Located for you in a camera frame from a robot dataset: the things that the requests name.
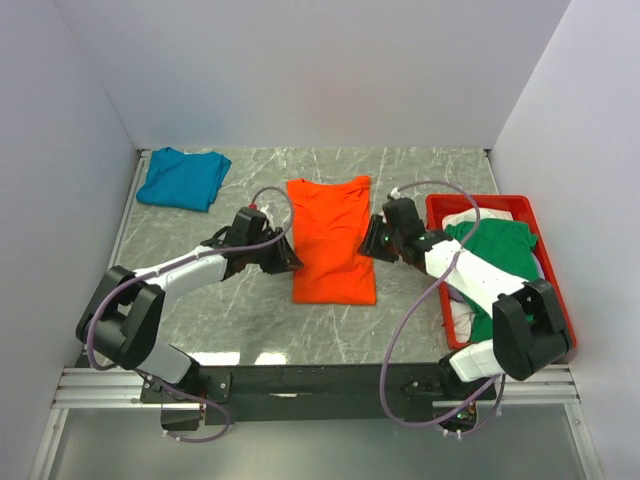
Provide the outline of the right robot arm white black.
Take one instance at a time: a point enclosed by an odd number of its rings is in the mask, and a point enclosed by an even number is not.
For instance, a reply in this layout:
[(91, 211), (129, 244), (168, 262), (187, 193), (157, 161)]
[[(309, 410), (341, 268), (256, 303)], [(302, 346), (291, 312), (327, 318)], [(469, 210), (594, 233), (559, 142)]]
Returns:
[(439, 387), (460, 399), (474, 381), (505, 374), (523, 381), (570, 353), (575, 342), (555, 286), (508, 273), (469, 248), (482, 219), (476, 217), (461, 239), (427, 229), (415, 203), (391, 198), (369, 220), (361, 254), (398, 260), (447, 284), (475, 303), (491, 320), (490, 338), (476, 341), (444, 359)]

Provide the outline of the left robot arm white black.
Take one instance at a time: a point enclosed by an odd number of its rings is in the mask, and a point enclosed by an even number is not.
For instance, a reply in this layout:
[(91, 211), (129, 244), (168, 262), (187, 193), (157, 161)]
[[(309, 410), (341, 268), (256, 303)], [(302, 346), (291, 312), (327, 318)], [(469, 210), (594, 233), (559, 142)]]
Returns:
[(107, 270), (79, 320), (76, 338), (117, 367), (162, 379), (176, 401), (189, 401), (199, 392), (199, 364), (158, 339), (163, 311), (182, 296), (223, 282), (250, 264), (267, 274), (303, 268), (285, 230), (272, 228), (261, 211), (243, 207), (231, 225), (184, 255), (138, 270)]

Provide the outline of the orange t shirt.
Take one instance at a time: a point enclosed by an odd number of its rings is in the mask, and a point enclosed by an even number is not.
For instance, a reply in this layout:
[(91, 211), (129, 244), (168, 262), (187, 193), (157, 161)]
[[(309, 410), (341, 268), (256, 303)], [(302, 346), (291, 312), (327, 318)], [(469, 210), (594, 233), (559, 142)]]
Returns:
[(373, 306), (373, 259), (359, 253), (370, 220), (371, 179), (343, 184), (287, 182), (294, 206), (294, 250), (303, 268), (293, 276), (296, 304)]

